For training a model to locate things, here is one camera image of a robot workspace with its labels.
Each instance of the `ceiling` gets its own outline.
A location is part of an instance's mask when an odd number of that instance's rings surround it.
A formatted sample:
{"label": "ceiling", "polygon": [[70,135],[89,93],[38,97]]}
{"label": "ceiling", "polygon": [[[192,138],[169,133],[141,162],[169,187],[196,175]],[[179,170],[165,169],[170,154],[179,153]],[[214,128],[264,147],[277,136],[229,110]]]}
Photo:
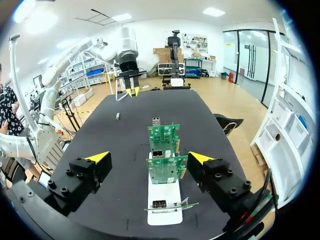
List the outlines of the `ceiling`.
{"label": "ceiling", "polygon": [[[203,14],[203,10],[214,7],[225,12],[220,17]],[[246,22],[271,22],[276,17],[282,23],[280,10],[268,0],[56,0],[39,1],[28,17],[17,24],[13,21],[8,24],[8,31],[4,38],[20,33],[17,46],[17,66],[19,76],[30,73],[41,67],[38,62],[43,58],[52,58],[62,51],[56,46],[68,39],[88,37],[113,27],[117,23],[98,25],[78,20],[97,15],[91,11],[95,9],[109,17],[124,13],[132,15],[128,21],[149,19],[186,19],[226,26]],[[58,16],[57,23],[47,32],[39,35],[30,35],[26,32],[26,23],[37,12],[51,12]],[[2,81],[9,80],[10,63],[8,42],[1,43],[0,63],[2,63]]]}

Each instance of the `metal pole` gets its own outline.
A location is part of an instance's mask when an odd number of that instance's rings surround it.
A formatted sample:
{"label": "metal pole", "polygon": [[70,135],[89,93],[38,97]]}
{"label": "metal pole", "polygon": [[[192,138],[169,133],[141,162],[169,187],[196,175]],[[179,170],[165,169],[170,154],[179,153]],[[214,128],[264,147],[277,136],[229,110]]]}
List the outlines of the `metal pole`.
{"label": "metal pole", "polygon": [[21,110],[24,114],[26,122],[29,124],[31,130],[33,132],[36,132],[36,130],[39,127],[29,112],[29,109],[28,109],[27,104],[24,99],[24,95],[22,94],[21,89],[20,89],[20,85],[18,84],[19,79],[18,79],[18,75],[16,73],[16,45],[17,45],[17,40],[19,37],[20,37],[20,34],[17,33],[15,35],[12,35],[9,38],[10,69],[11,69],[12,81],[13,81],[13,86],[15,88],[16,97],[19,101],[19,104],[21,106]]}

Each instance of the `white platform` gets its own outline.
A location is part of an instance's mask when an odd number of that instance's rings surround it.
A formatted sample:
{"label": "white platform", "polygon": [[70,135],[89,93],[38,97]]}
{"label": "white platform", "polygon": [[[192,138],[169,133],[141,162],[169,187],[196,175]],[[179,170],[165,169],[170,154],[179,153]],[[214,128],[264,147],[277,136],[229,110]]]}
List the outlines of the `white platform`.
{"label": "white platform", "polygon": [[[152,184],[148,172],[148,209],[152,208],[153,201],[165,200],[167,205],[181,202],[179,180],[175,183]],[[182,223],[182,210],[173,212],[148,211],[147,222],[151,226],[163,226]]]}

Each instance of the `circuit board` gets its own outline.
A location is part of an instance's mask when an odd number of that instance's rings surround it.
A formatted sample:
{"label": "circuit board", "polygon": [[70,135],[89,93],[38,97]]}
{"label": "circuit board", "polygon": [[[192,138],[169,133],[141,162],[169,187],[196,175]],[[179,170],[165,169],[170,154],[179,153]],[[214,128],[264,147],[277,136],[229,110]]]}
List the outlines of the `circuit board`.
{"label": "circuit board", "polygon": [[180,124],[148,126],[153,158],[170,158],[179,151],[180,139],[176,136]]}
{"label": "circuit board", "polygon": [[152,184],[171,184],[182,179],[187,170],[188,156],[146,159]]}

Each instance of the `cardboard box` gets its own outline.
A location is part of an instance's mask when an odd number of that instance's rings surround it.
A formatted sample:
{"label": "cardboard box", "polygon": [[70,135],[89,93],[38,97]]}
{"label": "cardboard box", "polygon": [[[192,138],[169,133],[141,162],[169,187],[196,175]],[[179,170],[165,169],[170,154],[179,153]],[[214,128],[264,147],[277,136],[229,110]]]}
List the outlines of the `cardboard box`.
{"label": "cardboard box", "polygon": [[250,148],[254,156],[257,156],[258,154],[261,153],[256,144],[252,145]]}
{"label": "cardboard box", "polygon": [[[170,54],[158,54],[159,57],[159,63],[160,64],[167,64],[167,63],[171,63],[171,56]],[[184,63],[184,55],[183,54],[178,54],[178,60],[179,63]]]}
{"label": "cardboard box", "polygon": [[258,155],[255,156],[255,157],[256,157],[257,164],[258,164],[259,166],[264,166],[264,165],[266,165],[266,161],[265,161],[265,159],[264,159],[264,157],[262,156],[261,153],[258,154]]}
{"label": "cardboard box", "polygon": [[[170,48],[169,47],[154,48],[153,54],[170,54]],[[178,47],[178,54],[182,54],[181,47]]]}

